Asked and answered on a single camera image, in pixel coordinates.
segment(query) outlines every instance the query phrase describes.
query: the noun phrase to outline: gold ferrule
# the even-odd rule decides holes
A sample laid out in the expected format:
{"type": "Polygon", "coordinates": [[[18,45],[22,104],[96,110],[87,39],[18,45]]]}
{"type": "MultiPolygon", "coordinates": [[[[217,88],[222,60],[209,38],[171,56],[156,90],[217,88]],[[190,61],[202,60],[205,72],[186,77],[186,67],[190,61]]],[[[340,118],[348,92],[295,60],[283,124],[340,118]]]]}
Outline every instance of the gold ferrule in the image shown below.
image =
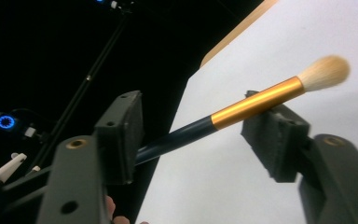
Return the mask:
{"type": "Polygon", "coordinates": [[[211,115],[217,130],[260,114],[305,92],[298,77],[291,77],[275,86],[247,97],[211,115]]]}

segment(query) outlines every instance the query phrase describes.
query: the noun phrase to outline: makeup brush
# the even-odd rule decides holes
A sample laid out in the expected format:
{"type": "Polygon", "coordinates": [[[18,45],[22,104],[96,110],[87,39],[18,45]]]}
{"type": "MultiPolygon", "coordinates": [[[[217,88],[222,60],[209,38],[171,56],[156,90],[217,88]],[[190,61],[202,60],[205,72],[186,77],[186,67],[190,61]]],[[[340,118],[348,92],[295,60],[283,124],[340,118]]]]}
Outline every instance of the makeup brush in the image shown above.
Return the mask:
{"type": "Polygon", "coordinates": [[[135,164],[188,145],[234,123],[260,114],[308,91],[318,91],[343,82],[350,72],[339,56],[323,57],[295,77],[247,97],[203,119],[186,125],[138,150],[135,164]]]}

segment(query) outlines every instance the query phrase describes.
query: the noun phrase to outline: black brush handle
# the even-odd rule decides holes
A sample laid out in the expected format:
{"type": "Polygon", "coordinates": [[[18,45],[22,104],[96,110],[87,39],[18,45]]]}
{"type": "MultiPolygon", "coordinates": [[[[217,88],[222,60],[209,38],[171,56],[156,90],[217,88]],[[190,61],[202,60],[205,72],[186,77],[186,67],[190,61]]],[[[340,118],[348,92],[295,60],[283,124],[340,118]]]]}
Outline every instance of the black brush handle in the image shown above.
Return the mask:
{"type": "Polygon", "coordinates": [[[135,164],[153,160],[215,132],[211,116],[199,119],[139,149],[135,164]]]}

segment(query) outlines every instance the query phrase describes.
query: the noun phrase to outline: brush bristles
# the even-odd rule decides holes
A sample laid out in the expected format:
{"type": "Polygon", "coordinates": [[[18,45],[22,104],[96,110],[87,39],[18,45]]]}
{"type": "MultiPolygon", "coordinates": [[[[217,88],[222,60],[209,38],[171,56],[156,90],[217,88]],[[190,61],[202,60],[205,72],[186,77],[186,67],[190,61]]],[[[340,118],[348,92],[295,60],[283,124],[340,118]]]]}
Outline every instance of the brush bristles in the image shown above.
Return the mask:
{"type": "Polygon", "coordinates": [[[316,61],[297,77],[305,91],[318,91],[343,82],[350,70],[345,59],[332,55],[316,61]]]}

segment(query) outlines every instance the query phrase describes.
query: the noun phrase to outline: white backdrop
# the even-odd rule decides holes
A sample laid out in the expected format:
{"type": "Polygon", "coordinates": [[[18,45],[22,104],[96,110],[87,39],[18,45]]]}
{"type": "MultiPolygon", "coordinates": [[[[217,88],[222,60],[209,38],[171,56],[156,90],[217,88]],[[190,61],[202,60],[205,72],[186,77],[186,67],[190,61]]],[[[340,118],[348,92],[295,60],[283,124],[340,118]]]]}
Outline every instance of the white backdrop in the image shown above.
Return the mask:
{"type": "MultiPolygon", "coordinates": [[[[279,1],[188,81],[172,131],[337,54],[342,85],[285,105],[358,148],[358,1],[279,1]]],[[[241,136],[241,123],[163,155],[136,223],[306,223],[296,183],[278,184],[241,136]]]]}

